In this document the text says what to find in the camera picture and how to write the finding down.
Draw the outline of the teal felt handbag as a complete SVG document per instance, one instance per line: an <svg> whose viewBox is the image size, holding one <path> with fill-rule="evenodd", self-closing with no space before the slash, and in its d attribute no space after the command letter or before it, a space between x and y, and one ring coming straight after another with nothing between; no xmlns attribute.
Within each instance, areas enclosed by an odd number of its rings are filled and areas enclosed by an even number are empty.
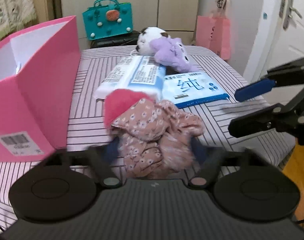
<svg viewBox="0 0 304 240"><path fill-rule="evenodd" d="M131 3L118 0L95 0L82 13L88 40L98 40L133 32Z"/></svg>

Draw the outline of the white door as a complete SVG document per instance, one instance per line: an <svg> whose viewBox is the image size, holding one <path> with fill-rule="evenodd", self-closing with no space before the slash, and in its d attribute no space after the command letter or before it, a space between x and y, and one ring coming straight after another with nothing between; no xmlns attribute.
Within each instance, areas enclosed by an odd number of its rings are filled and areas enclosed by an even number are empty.
<svg viewBox="0 0 304 240"><path fill-rule="evenodd" d="M302 15L300 19L294 12L289 28L283 30L283 22L288 0L281 0L279 18L269 46L268 54L258 78L267 74L267 71L285 63L304 57L304 0L294 0L293 7Z"/></svg>

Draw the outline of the purple plush toy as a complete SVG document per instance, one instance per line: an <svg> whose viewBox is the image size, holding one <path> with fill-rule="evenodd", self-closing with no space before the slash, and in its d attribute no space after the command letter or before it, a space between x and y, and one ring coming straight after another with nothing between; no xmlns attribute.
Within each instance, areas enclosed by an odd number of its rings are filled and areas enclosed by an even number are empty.
<svg viewBox="0 0 304 240"><path fill-rule="evenodd" d="M179 73L198 72L192 64L180 38L160 37L150 42L150 47L157 63L172 67Z"/></svg>

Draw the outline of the black suitcase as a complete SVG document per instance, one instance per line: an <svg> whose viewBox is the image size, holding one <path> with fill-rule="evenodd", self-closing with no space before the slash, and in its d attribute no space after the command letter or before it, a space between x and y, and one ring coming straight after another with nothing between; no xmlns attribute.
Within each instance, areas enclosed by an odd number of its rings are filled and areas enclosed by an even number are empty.
<svg viewBox="0 0 304 240"><path fill-rule="evenodd" d="M90 48L115 47L115 46L130 46L136 45L140 32L133 31L132 33L122 34L112 37L101 38L91 41Z"/></svg>

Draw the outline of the beige wardrobe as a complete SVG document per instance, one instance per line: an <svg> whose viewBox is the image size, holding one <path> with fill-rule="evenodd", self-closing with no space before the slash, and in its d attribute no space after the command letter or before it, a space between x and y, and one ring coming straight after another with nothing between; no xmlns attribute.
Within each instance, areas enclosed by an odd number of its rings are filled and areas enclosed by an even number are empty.
<svg viewBox="0 0 304 240"><path fill-rule="evenodd" d="M79 47L90 47L86 38L82 13L93 6L95 0L61 0L63 16L77 18ZM159 27L172 37L181 38L186 45L191 44L198 14L199 0L118 0L132 6L133 28L140 31L145 27Z"/></svg>

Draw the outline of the pink storage box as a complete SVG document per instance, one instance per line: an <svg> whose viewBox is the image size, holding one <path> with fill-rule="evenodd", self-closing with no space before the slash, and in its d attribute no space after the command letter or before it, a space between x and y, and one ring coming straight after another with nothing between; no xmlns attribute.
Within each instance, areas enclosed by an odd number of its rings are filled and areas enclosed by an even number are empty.
<svg viewBox="0 0 304 240"><path fill-rule="evenodd" d="M79 62L75 16L0 42L0 162L38 161L66 146Z"/></svg>

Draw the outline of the blue wet wipes pack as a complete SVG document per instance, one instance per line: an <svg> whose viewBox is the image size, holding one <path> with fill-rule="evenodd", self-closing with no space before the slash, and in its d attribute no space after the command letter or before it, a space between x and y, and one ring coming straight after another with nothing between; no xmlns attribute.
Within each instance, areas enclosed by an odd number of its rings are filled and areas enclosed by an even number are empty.
<svg viewBox="0 0 304 240"><path fill-rule="evenodd" d="M228 93L205 72L167 75L164 78L162 99L177 108L228 100Z"/></svg>

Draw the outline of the pink paper bag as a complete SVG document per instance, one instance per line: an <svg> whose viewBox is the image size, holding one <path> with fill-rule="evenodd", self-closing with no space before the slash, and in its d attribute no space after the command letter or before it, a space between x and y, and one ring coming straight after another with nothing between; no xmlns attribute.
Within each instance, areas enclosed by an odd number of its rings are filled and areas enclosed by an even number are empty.
<svg viewBox="0 0 304 240"><path fill-rule="evenodd" d="M211 50L223 60L229 60L231 56L230 19L227 13L230 0L217 0L217 2L219 6L207 16L198 16L195 42L197 46Z"/></svg>

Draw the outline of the pink floral cloth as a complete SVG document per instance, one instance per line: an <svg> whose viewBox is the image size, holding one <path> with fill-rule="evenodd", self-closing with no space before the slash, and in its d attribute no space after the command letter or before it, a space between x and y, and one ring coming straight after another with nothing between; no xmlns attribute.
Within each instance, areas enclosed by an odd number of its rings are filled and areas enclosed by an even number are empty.
<svg viewBox="0 0 304 240"><path fill-rule="evenodd" d="M201 118L172 102L142 98L109 126L128 178L164 179L190 167L191 139L205 131Z"/></svg>

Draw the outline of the white brown plush toy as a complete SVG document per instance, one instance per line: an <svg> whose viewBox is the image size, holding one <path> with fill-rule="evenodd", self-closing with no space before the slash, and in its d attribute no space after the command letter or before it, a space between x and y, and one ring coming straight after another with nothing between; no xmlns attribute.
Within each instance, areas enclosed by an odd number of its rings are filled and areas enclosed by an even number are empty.
<svg viewBox="0 0 304 240"><path fill-rule="evenodd" d="M158 27L146 27L142 29L138 36L136 51L139 55L152 56L154 54L150 42L160 37L170 37L170 35L163 29Z"/></svg>

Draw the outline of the cream knitted cardigan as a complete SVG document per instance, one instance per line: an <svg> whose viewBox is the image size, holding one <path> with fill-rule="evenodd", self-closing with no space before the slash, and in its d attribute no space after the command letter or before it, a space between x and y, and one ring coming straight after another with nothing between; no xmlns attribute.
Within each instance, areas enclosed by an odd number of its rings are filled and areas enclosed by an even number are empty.
<svg viewBox="0 0 304 240"><path fill-rule="evenodd" d="M0 40L36 19L33 0L0 0Z"/></svg>

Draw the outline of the white blue tissue pack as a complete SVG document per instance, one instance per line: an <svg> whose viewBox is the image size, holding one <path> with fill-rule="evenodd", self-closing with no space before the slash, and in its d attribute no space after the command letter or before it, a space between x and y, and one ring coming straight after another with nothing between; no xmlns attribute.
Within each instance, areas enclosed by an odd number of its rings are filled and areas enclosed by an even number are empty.
<svg viewBox="0 0 304 240"><path fill-rule="evenodd" d="M96 89L93 97L104 100L116 89L143 92L160 101L166 67L156 63L152 56L125 56Z"/></svg>

